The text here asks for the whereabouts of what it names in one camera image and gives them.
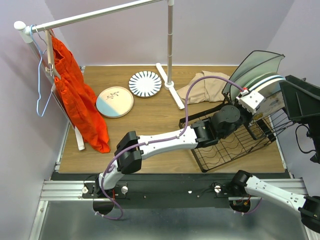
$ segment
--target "wire basket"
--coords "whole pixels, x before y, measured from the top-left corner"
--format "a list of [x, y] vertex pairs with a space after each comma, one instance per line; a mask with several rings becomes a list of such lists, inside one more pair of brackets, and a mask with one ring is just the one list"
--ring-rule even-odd
[[[206, 119], [226, 105], [226, 101], [215, 108], [190, 115], [189, 123]], [[186, 119], [179, 121], [179, 127], [185, 126]], [[294, 123], [287, 118], [283, 109], [251, 122], [248, 126], [241, 126], [226, 139], [221, 139], [216, 145], [192, 149], [191, 152], [203, 173], [231, 163], [254, 151], [270, 145], [276, 137]]]

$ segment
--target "wooden table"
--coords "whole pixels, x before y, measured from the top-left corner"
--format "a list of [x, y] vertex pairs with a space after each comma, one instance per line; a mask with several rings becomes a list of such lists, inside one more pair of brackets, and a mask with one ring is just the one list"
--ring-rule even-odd
[[[172, 79], [176, 89], [187, 85], [202, 70], [221, 72], [231, 75], [234, 66], [174, 66]], [[96, 95], [112, 86], [128, 88], [130, 77], [139, 71], [158, 73], [155, 66], [87, 66], [84, 81], [92, 87]], [[188, 106], [189, 115], [210, 109], [219, 103], [202, 102]], [[74, 130], [70, 128], [60, 164], [60, 173], [99, 173], [103, 172], [114, 156], [116, 145], [130, 131], [137, 135], [156, 135], [179, 129], [179, 119], [185, 116], [179, 110], [170, 92], [161, 88], [160, 92], [150, 98], [134, 96], [132, 110], [120, 118], [105, 118], [110, 137], [110, 153], [99, 153], [85, 144], [86, 149], [78, 150]], [[238, 170], [252, 173], [283, 173], [281, 156], [276, 142], [256, 152], [246, 155], [212, 172], [235, 173]], [[190, 150], [177, 150], [155, 155], [142, 162], [139, 173], [200, 173]]]

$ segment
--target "red cloth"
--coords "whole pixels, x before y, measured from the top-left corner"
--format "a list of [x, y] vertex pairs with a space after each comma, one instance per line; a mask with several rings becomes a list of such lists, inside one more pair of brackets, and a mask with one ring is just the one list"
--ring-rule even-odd
[[95, 107], [97, 97], [84, 83], [81, 70], [66, 46], [52, 36], [54, 64], [61, 79], [54, 83], [66, 113], [79, 129], [83, 139], [100, 153], [109, 153], [107, 125]]

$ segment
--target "white wall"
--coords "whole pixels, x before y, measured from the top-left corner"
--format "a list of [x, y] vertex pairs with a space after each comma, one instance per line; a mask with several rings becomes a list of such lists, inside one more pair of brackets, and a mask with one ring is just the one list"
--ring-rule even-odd
[[[14, 29], [52, 21], [43, 0], [2, 1], [0, 31], [0, 239], [28, 239], [44, 179], [54, 169], [67, 121], [52, 99], [36, 114], [38, 61]], [[42, 79], [43, 99], [51, 86]]]
[[[45, 0], [58, 20], [132, 0]], [[174, 64], [239, 64], [265, 50], [294, 0], [176, 0]], [[167, 1], [64, 26], [61, 31], [81, 65], [167, 62]]]
[[[320, 1], [295, 0], [268, 50], [282, 53], [286, 57], [280, 64], [279, 73], [283, 76], [306, 77], [307, 82], [320, 87]], [[279, 136], [285, 161], [296, 178], [303, 177], [311, 195], [320, 195], [320, 164], [309, 160], [313, 153], [299, 151], [296, 126]], [[306, 130], [298, 130], [301, 148], [305, 151], [314, 149], [311, 139], [306, 137]]]

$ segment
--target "gray floor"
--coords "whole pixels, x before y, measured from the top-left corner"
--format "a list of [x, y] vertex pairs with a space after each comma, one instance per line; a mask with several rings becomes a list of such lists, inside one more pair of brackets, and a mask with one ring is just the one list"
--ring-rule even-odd
[[[119, 210], [110, 214], [116, 216]], [[95, 216], [92, 202], [50, 202], [42, 240], [304, 240], [300, 220], [272, 203], [241, 216], [231, 209], [126, 209], [123, 220]]]

